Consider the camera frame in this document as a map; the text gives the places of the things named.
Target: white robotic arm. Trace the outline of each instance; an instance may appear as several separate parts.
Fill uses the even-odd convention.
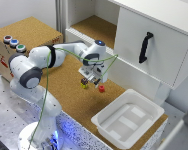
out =
[[[9,66],[14,75],[10,87],[22,99],[35,103],[42,108],[46,89],[40,86],[39,82],[42,76],[42,69],[47,67],[47,57],[50,52],[49,68],[60,66],[67,54],[75,54],[83,64],[79,72],[86,79],[95,85],[99,81],[106,82],[107,68],[104,65],[104,61],[99,61],[105,57],[106,45],[104,42],[96,40],[90,47],[87,47],[82,41],[36,47],[30,51],[29,57],[21,53],[15,53],[9,59]],[[61,105],[56,98],[47,92],[43,116],[31,145],[32,150],[44,149],[42,143],[50,139],[51,135],[54,135],[57,130],[55,117],[60,112]],[[28,145],[28,143],[29,141],[24,141],[21,146],[24,148],[24,145]],[[60,149],[60,143],[57,145],[56,149]]]

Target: black handle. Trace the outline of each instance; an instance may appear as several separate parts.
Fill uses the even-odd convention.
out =
[[[153,37],[153,34],[150,33],[150,32],[147,32],[147,36],[143,40],[141,53],[140,53],[140,56],[139,56],[139,63],[140,64],[147,60],[147,57],[145,57],[145,53],[146,53],[146,49],[147,49],[147,45],[148,45],[148,40],[152,37]]]

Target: cardboard box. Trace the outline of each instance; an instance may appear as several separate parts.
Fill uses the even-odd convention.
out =
[[[0,28],[0,74],[8,81],[13,78],[8,60],[16,50],[4,44],[3,38],[6,35],[11,35],[13,39],[19,40],[20,44],[25,45],[27,56],[34,47],[63,43],[63,35],[60,32],[34,17]]]

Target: cork board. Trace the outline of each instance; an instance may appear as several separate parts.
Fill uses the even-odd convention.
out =
[[[80,80],[83,77],[78,72],[81,66],[82,64],[77,59],[68,55],[62,66],[49,69],[49,91],[59,100],[66,113],[116,150],[114,145],[99,134],[96,126],[91,122],[91,118],[125,92],[125,89],[110,80],[103,84],[105,86],[104,93],[100,93],[91,83],[89,83],[88,89],[81,88]],[[46,86],[46,69],[43,70],[40,84]],[[167,116],[163,115],[131,150],[140,149],[166,119]]]
[[[13,39],[18,39],[20,44],[24,44],[26,46],[27,51],[47,43],[56,37],[63,37],[60,32],[54,30],[34,17],[29,17],[0,28],[0,41],[2,43],[3,38],[6,35],[11,35]]]
[[[97,16],[92,16],[71,27],[95,40],[105,42],[108,47],[114,49],[116,25]]]

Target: white plastic bin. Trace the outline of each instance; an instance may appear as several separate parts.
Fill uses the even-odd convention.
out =
[[[134,90],[127,90],[91,121],[120,149],[131,148],[162,116],[164,109]]]

